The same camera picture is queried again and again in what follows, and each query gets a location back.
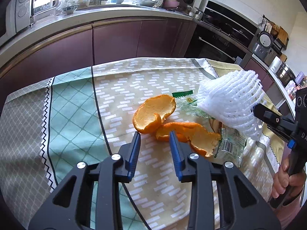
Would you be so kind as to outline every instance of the microwave oven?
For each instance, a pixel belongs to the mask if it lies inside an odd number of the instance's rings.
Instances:
[[[0,16],[0,46],[31,24],[31,0],[11,0]]]

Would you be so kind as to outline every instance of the human hand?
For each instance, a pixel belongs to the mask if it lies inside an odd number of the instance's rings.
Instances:
[[[273,177],[272,196],[275,199],[286,191],[288,185],[295,187],[291,192],[290,197],[297,196],[303,189],[306,181],[306,173],[302,171],[302,173],[294,174],[289,177],[287,174],[288,168],[289,158],[286,158],[282,161],[278,172]]]

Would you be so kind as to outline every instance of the oven handle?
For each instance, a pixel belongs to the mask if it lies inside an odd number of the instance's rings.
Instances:
[[[214,45],[210,44],[209,42],[203,40],[200,36],[198,37],[198,39],[201,40],[201,41],[203,41],[203,42],[205,42],[205,43],[207,43],[207,44],[209,44],[210,46],[214,47],[215,49],[217,49],[218,51],[222,52],[223,54],[227,55],[227,56],[228,56],[230,59],[232,59],[233,61],[236,60],[235,58],[233,58],[233,57],[231,57],[230,55],[226,54],[224,51],[222,51],[222,50],[220,50],[219,48],[217,48],[216,46],[214,46]]]

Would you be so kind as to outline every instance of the camera lens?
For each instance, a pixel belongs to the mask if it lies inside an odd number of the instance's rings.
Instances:
[[[297,104],[298,107],[300,107],[302,105],[302,98],[301,97],[297,98],[296,104]]]
[[[304,106],[307,107],[307,95],[304,96]]]

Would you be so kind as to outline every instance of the pink bowl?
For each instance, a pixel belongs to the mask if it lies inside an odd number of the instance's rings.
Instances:
[[[179,2],[176,0],[171,0],[171,1],[165,1],[163,7],[164,8],[169,8],[169,7],[178,7]]]

